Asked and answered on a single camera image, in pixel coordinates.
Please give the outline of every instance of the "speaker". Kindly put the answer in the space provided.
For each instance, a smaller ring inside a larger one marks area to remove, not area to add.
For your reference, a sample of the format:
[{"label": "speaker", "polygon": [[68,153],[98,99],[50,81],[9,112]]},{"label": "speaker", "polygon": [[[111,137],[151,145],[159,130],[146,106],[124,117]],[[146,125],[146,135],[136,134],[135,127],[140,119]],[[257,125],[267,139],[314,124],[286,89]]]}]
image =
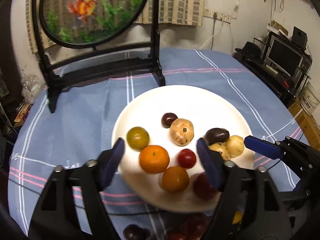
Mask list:
[{"label": "speaker", "polygon": [[299,48],[305,48],[307,45],[308,36],[302,30],[294,27],[291,41]]}]

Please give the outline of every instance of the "cardboard box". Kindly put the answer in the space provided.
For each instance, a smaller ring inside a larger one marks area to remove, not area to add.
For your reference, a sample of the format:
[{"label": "cardboard box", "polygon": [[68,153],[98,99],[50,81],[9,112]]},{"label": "cardboard box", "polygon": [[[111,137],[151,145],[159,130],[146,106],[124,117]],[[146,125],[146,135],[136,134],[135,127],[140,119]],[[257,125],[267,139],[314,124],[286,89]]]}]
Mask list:
[{"label": "cardboard box", "polygon": [[289,32],[284,28],[281,24],[277,23],[276,21],[271,21],[271,27],[276,28],[277,30],[281,30],[288,36]]},{"label": "cardboard box", "polygon": [[306,136],[308,143],[311,147],[320,150],[320,129],[312,115],[308,115],[300,105],[300,99],[298,98],[291,106],[289,111],[295,118],[296,122],[300,126],[304,135]]}]

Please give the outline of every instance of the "plastic bag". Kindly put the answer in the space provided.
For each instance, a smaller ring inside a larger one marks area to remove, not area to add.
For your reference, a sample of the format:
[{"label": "plastic bag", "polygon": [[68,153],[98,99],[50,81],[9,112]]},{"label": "plastic bag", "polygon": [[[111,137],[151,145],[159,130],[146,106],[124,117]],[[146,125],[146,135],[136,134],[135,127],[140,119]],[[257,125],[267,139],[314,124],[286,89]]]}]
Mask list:
[{"label": "plastic bag", "polygon": [[37,75],[23,74],[21,77],[22,96],[29,104],[33,104],[37,95],[41,92],[41,84]]}]

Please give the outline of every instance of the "screw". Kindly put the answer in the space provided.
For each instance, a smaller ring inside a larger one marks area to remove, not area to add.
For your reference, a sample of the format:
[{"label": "screw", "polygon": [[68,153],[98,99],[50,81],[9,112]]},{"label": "screw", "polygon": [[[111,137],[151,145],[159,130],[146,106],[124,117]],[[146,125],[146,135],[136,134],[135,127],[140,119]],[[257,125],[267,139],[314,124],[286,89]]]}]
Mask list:
[{"label": "screw", "polygon": [[224,165],[226,165],[229,168],[232,168],[235,166],[235,163],[233,161],[225,161]]},{"label": "screw", "polygon": [[260,171],[260,172],[266,172],[267,169],[265,168],[265,166],[259,166],[259,167],[258,167],[258,171]]},{"label": "screw", "polygon": [[88,167],[93,167],[93,166],[97,165],[97,161],[96,160],[89,160],[89,161],[87,161],[86,164]]},{"label": "screw", "polygon": [[60,172],[60,171],[62,171],[63,169],[64,169],[64,168],[63,168],[62,165],[58,165],[58,166],[55,166],[54,171],[55,171],[55,172]]}]

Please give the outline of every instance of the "computer monitor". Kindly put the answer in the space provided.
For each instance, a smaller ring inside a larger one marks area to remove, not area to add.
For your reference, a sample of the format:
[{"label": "computer monitor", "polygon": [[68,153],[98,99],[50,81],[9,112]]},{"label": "computer monitor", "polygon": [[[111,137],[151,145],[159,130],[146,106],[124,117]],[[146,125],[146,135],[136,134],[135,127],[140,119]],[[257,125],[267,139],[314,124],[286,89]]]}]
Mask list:
[{"label": "computer monitor", "polygon": [[295,76],[303,60],[303,57],[298,52],[278,39],[273,40],[267,58],[280,70],[292,77]]}]

